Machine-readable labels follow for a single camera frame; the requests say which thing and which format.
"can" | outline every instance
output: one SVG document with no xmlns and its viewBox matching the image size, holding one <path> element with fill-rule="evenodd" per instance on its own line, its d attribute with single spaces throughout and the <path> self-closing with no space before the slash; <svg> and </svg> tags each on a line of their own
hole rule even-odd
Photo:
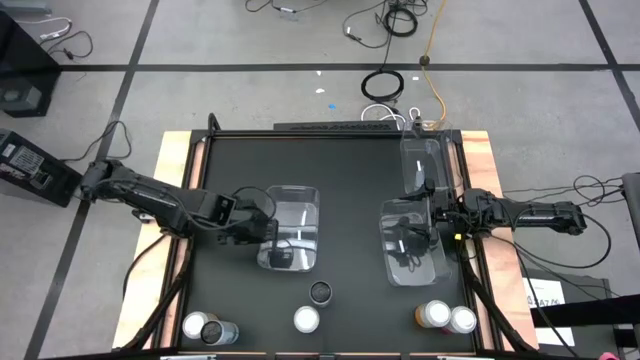
<svg viewBox="0 0 640 360">
<path fill-rule="evenodd" d="M 204 324 L 200 338 L 208 346 L 230 345 L 238 340 L 240 329 L 238 325 L 228 322 L 213 320 Z"/>
<path fill-rule="evenodd" d="M 451 309 L 440 300 L 432 300 L 418 306 L 414 315 L 418 325 L 423 328 L 443 327 L 451 320 Z"/>
<path fill-rule="evenodd" d="M 293 324 L 301 333 L 310 334 L 314 332 L 320 324 L 318 310 L 311 306 L 300 307 L 293 315 Z"/>
<path fill-rule="evenodd" d="M 476 314 L 466 306 L 458 306 L 451 311 L 451 321 L 442 330 L 448 334 L 468 334 L 478 323 Z"/>
<path fill-rule="evenodd" d="M 182 322 L 182 332 L 189 339 L 200 339 L 202 327 L 212 320 L 218 320 L 218 317 L 210 313 L 194 311 L 184 318 Z"/>
<path fill-rule="evenodd" d="M 333 297 L 333 289 L 326 281 L 316 281 L 309 288 L 309 297 L 318 307 L 326 307 Z"/>
</svg>

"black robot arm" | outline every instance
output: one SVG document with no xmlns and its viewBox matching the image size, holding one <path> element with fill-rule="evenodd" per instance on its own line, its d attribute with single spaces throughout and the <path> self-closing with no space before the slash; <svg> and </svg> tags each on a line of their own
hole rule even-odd
<svg viewBox="0 0 640 360">
<path fill-rule="evenodd" d="M 570 201 L 556 203 L 516 202 L 489 191 L 469 189 L 458 203 L 458 213 L 477 229 L 496 227 L 544 227 L 580 235 L 587 228 L 580 207 Z"/>
<path fill-rule="evenodd" d="M 118 200 L 134 214 L 154 217 L 164 233 L 190 237 L 196 230 L 221 231 L 238 243 L 270 241 L 274 222 L 253 200 L 182 189 L 140 175 L 117 160 L 92 163 L 80 183 L 86 200 Z"/>
</svg>

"white paper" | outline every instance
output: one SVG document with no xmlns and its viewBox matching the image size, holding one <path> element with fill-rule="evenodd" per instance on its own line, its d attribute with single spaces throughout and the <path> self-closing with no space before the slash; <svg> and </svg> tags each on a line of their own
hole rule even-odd
<svg viewBox="0 0 640 360">
<path fill-rule="evenodd" d="M 529 308 L 535 308 L 535 300 L 533 299 L 533 294 L 531 294 L 531 287 L 529 287 L 529 282 L 526 278 L 523 278 L 524 289 L 527 292 L 527 302 L 529 303 Z M 538 297 L 538 302 L 540 306 L 551 306 L 551 305 L 562 305 L 564 304 L 564 294 L 562 293 L 562 284 L 559 281 L 552 280 L 539 280 L 539 279 L 531 279 L 531 283 L 533 284 L 533 288 L 536 292 L 536 296 Z M 569 346 L 575 346 L 575 342 L 573 341 L 573 333 L 571 332 L 571 328 L 556 328 L 560 336 L 564 339 L 564 341 L 569 344 Z M 553 333 L 553 330 L 550 328 L 541 328 L 536 329 L 536 336 L 538 337 L 538 342 L 540 344 L 549 344 L 549 345 L 562 345 L 560 339 Z"/>
</svg>

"black table surface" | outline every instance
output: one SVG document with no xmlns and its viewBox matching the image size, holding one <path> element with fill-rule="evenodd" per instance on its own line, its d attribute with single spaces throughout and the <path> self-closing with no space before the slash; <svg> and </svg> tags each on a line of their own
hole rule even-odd
<svg viewBox="0 0 640 360">
<path fill-rule="evenodd" d="M 434 299 L 464 305 L 459 266 L 449 280 L 394 287 L 386 274 L 378 222 L 381 204 L 403 195 L 397 139 L 218 139 L 204 188 L 232 193 L 242 186 L 303 185 L 319 190 L 318 261 L 308 273 L 269 271 L 256 263 L 257 245 L 220 245 L 195 237 L 193 271 L 183 314 L 204 311 L 236 323 L 240 337 L 216 351 L 469 352 L 471 336 L 423 329 L 416 306 Z M 445 239 L 445 245 L 452 239 Z M 296 309 L 312 305 L 309 287 L 329 282 L 331 304 L 320 325 L 302 334 Z M 211 351 L 184 335 L 184 351 Z"/>
</svg>

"transparent plastic box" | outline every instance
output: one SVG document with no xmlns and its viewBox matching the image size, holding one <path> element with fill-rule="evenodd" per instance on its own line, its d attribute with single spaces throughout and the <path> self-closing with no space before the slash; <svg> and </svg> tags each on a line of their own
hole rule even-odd
<svg viewBox="0 0 640 360">
<path fill-rule="evenodd" d="M 318 251 L 320 193 L 307 186 L 272 186 L 267 193 L 276 203 L 278 236 L 275 244 L 260 244 L 258 264 L 276 271 L 310 271 Z"/>
<path fill-rule="evenodd" d="M 422 139 L 412 132 L 404 132 L 400 141 L 404 191 L 409 194 L 424 183 L 425 177 L 435 181 L 436 190 L 446 189 L 440 143 L 434 139 Z"/>
<path fill-rule="evenodd" d="M 431 285 L 451 276 L 451 269 L 435 227 L 430 238 L 426 238 L 424 233 L 419 233 L 421 229 L 427 229 L 424 226 L 424 214 L 428 213 L 426 207 L 427 204 L 424 202 L 398 199 L 382 204 L 382 249 L 387 276 L 394 286 Z"/>
</svg>

